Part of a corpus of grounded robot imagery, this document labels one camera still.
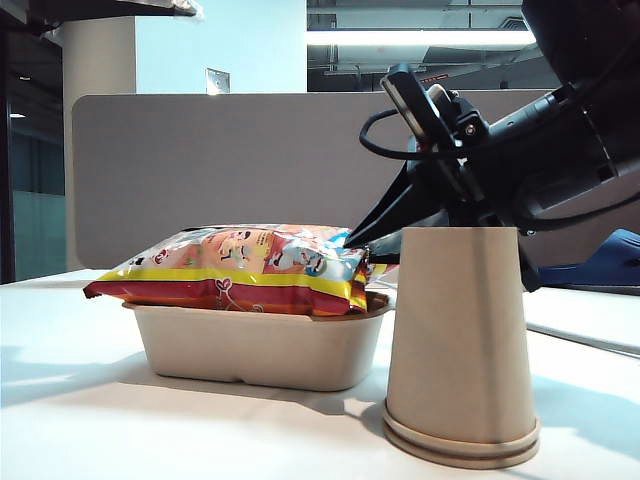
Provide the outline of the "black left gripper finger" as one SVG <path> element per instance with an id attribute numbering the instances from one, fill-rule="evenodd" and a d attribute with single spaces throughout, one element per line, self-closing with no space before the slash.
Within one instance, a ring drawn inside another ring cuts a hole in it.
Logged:
<path id="1" fill-rule="evenodd" d="M 1 2 L 1 31 L 42 35 L 66 22 L 127 16 L 201 17 L 197 1 L 31 0 Z"/>

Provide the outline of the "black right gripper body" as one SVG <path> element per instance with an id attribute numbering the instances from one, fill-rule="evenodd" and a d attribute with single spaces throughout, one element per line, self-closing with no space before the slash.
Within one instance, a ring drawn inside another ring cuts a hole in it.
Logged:
<path id="1" fill-rule="evenodd" d="M 559 89 L 489 125 L 441 88 L 410 96 L 403 115 L 423 151 L 408 161 L 439 167 L 452 226 L 515 226 L 521 233 L 572 227 L 635 203 L 638 193 L 571 216 L 545 218 L 639 170 L 639 100 Z"/>

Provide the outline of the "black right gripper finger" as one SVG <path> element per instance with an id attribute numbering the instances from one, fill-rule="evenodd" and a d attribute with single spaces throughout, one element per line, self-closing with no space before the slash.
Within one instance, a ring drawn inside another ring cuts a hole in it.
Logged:
<path id="1" fill-rule="evenodd" d="M 402 231 L 385 235 L 367 243 L 369 261 L 374 264 L 399 264 Z"/>
<path id="2" fill-rule="evenodd" d="M 402 229 L 448 224 L 451 193 L 439 167 L 407 161 L 386 193 L 347 238 L 348 248 L 399 249 Z"/>

